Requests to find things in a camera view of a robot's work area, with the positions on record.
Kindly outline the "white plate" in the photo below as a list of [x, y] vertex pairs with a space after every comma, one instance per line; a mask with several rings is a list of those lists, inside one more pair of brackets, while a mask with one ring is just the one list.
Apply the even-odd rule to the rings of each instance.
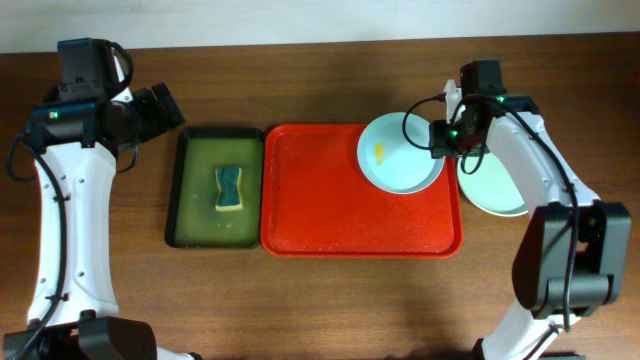
[[467, 200], [480, 210], [500, 217], [517, 217], [528, 213], [522, 199], [511, 198], [470, 198]]

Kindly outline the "green and yellow sponge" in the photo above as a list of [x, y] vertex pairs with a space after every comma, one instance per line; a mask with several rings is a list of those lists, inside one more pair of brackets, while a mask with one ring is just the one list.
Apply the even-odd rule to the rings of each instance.
[[220, 212], [243, 209], [241, 196], [242, 169], [240, 167], [219, 167], [215, 169], [218, 196], [215, 209]]

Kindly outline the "pale green plate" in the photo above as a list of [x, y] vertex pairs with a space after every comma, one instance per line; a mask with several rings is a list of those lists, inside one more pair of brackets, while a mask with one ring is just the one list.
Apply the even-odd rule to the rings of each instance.
[[457, 179], [459, 187], [466, 198], [511, 198], [522, 199], [511, 176], [500, 160], [493, 154], [487, 153], [480, 167], [471, 175], [479, 161], [478, 157], [469, 157], [464, 166], [462, 160], [457, 161]]

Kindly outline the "light blue plate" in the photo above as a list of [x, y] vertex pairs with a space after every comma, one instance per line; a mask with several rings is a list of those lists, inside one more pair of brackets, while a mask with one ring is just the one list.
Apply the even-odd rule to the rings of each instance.
[[377, 188], [412, 194], [431, 186], [444, 169], [444, 159], [409, 143], [402, 130], [404, 112], [382, 115], [368, 124], [357, 145], [359, 167]]

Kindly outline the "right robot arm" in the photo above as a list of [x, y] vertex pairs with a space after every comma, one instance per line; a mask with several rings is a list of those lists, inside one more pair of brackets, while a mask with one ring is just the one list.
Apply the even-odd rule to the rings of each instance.
[[564, 160], [533, 99], [510, 95], [496, 60], [461, 67], [446, 119], [429, 126], [435, 159], [495, 155], [527, 206], [530, 222], [513, 262], [515, 300], [473, 359], [540, 359], [561, 334], [619, 297], [632, 219], [605, 202]]

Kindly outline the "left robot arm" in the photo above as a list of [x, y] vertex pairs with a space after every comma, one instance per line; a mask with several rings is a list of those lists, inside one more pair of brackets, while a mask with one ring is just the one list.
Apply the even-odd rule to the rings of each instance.
[[36, 289], [24, 331], [3, 338], [6, 359], [170, 359], [151, 326], [124, 319], [109, 258], [109, 204], [124, 151], [180, 126], [164, 84], [131, 91], [134, 66], [117, 43], [57, 46], [62, 79], [16, 143], [35, 161], [41, 191]]

